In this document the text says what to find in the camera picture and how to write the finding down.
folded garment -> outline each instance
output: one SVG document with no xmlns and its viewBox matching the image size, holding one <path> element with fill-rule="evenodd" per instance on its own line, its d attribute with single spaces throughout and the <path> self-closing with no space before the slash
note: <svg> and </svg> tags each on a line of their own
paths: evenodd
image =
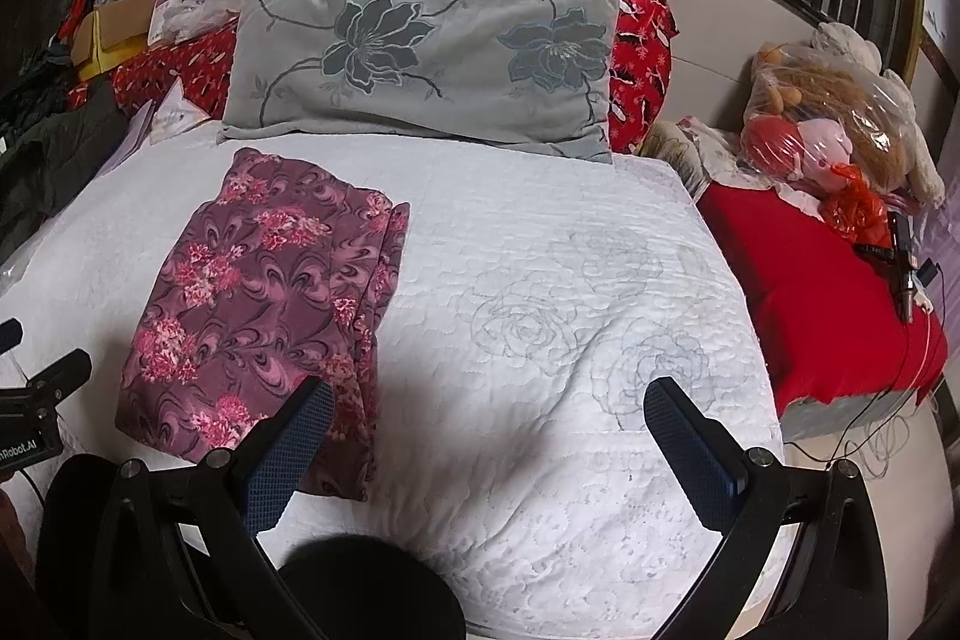
<svg viewBox="0 0 960 640">
<path fill-rule="evenodd" d="M 304 161 L 239 150 L 160 269 L 123 368 L 117 428 L 200 461 L 319 375 L 336 413 L 301 490 L 366 499 L 374 334 L 409 211 Z"/>
</svg>

plastic bag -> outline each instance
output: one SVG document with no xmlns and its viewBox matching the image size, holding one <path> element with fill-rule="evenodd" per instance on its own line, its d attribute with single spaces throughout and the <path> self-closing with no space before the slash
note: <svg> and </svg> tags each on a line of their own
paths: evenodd
<svg viewBox="0 0 960 640">
<path fill-rule="evenodd" d="M 154 8 L 147 44 L 180 44 L 222 28 L 237 12 L 218 1 L 166 1 Z"/>
<path fill-rule="evenodd" d="M 162 140 L 176 137 L 208 119 L 210 115 L 184 98 L 184 83 L 177 77 L 154 113 L 150 125 L 150 144 L 155 145 Z"/>
<path fill-rule="evenodd" d="M 884 80 L 800 44 L 762 49 L 752 77 L 741 143 L 751 166 L 779 179 L 805 181 L 823 196 L 843 188 L 832 167 L 849 162 L 860 165 L 883 194 L 904 184 L 913 169 L 914 134 L 908 108 L 885 90 Z M 796 133 L 770 118 L 793 124 Z M 760 129 L 751 126 L 754 119 Z"/>
<path fill-rule="evenodd" d="M 846 180 L 847 186 L 820 205 L 824 223 L 851 244 L 891 247 L 887 205 L 870 190 L 860 168 L 840 164 L 833 173 Z"/>
</svg>

mattress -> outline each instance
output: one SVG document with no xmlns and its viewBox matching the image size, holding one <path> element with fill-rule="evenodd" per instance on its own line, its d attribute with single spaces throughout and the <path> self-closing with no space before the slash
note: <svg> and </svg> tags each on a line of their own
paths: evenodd
<svg viewBox="0 0 960 640">
<path fill-rule="evenodd" d="M 117 461 L 181 464 L 112 421 L 157 269 L 243 146 L 216 145 L 217 130 L 143 149 L 91 183 L 0 298 L 0 319 L 23 323 L 28 373 L 88 351 L 93 377 L 61 413 L 83 447 Z M 378 330 L 371 500 L 296 494 L 260 535 L 272 560 L 330 533 L 374 534 L 440 573 L 474 632 L 650 637 L 719 536 L 646 431 L 646 384 L 673 376 L 743 445 L 782 454 L 744 297 L 669 166 L 394 136 L 253 144 L 412 207 Z M 781 538 L 752 603 L 787 553 Z"/>
</svg>

screw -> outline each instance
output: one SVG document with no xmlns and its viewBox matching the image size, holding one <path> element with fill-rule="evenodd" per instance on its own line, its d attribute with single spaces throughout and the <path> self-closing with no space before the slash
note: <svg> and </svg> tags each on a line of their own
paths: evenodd
<svg viewBox="0 0 960 640">
<path fill-rule="evenodd" d="M 747 457 L 758 467 L 768 467 L 774 462 L 774 455 L 766 448 L 750 448 Z"/>
<path fill-rule="evenodd" d="M 120 467 L 120 477 L 133 477 L 140 471 L 140 461 L 137 458 L 131 458 L 124 461 Z"/>
<path fill-rule="evenodd" d="M 856 468 L 856 464 L 848 458 L 837 459 L 837 472 L 844 477 L 856 477 L 860 474 L 860 470 Z"/>
<path fill-rule="evenodd" d="M 227 450 L 227 448 L 217 448 L 214 451 L 210 451 L 206 458 L 203 460 L 208 467 L 213 467 L 214 469 L 221 469 L 224 466 L 227 466 L 230 463 L 230 457 L 232 452 Z"/>
</svg>

floral cloth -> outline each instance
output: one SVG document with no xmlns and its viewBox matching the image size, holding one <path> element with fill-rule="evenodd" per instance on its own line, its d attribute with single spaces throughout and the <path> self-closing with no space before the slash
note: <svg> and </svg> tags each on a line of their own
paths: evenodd
<svg viewBox="0 0 960 640">
<path fill-rule="evenodd" d="M 677 35 L 666 0 L 621 0 L 611 59 L 610 142 L 613 152 L 640 146 L 664 106 L 670 84 L 670 40 Z M 213 119 L 223 119 L 236 23 L 198 39 L 143 52 L 113 73 L 117 104 L 133 115 L 159 104 L 179 76 L 184 95 Z"/>
<path fill-rule="evenodd" d="M 124 365 L 116 424 L 174 456 L 234 448 L 309 374 L 336 413 L 301 489 L 365 499 L 376 327 L 409 205 L 304 161 L 237 152 L 160 269 Z"/>
</svg>

